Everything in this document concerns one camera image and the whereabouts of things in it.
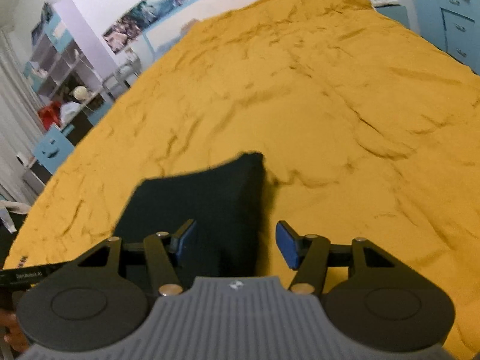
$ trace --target blue chair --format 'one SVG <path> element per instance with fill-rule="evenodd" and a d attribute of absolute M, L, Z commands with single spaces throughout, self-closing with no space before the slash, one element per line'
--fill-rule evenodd
<path fill-rule="evenodd" d="M 57 126 L 52 125 L 33 150 L 33 154 L 45 169 L 54 174 L 74 148 Z"/>

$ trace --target blue cabinet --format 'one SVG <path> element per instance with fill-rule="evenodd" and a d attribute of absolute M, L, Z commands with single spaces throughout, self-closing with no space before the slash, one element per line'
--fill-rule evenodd
<path fill-rule="evenodd" d="M 390 19 L 396 20 L 410 29 L 409 14 L 407 8 L 403 5 L 392 5 L 390 7 L 378 7 L 377 12 Z"/>
<path fill-rule="evenodd" d="M 421 36 L 480 73 L 480 0 L 415 0 Z"/>
<path fill-rule="evenodd" d="M 53 125 L 35 147 L 33 154 L 45 169 L 54 174 L 74 148 L 58 127 Z"/>
<path fill-rule="evenodd" d="M 437 0 L 415 0 L 420 35 L 440 50 L 446 51 L 442 11 Z"/>

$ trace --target gray ribbed grip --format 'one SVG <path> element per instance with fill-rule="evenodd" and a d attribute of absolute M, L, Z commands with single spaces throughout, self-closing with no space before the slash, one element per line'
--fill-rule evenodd
<path fill-rule="evenodd" d="M 159 298 L 131 336 L 92 352 L 34 345 L 22 360 L 451 360 L 440 345 L 384 353 L 340 333 L 318 299 L 284 290 L 276 277 L 197 278 L 181 295 Z"/>

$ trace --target cabinet drawer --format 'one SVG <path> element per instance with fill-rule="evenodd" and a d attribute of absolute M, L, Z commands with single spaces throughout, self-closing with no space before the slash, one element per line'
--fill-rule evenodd
<path fill-rule="evenodd" d="M 470 0 L 437 0 L 440 8 L 458 13 L 466 17 L 472 17 Z"/>
<path fill-rule="evenodd" d="M 53 36 L 53 32 L 55 28 L 60 24 L 60 22 L 61 22 L 60 16 L 57 14 L 54 14 L 43 30 L 45 31 L 45 34 L 50 39 L 53 45 L 57 43 L 57 38 Z"/>
<path fill-rule="evenodd" d="M 449 11 L 443 11 L 443 18 L 445 19 L 448 54 L 474 68 L 477 60 L 474 43 L 475 22 Z"/>

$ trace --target bed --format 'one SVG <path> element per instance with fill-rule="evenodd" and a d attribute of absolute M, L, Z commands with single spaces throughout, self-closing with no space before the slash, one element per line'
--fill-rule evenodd
<path fill-rule="evenodd" d="M 6 267 L 77 257 L 144 178 L 265 155 L 259 273 L 289 271 L 275 223 L 367 237 L 443 288 L 445 347 L 480 350 L 480 78 L 368 0 L 260 0 L 196 23 L 76 147 Z M 343 271 L 329 272 L 328 285 Z"/>

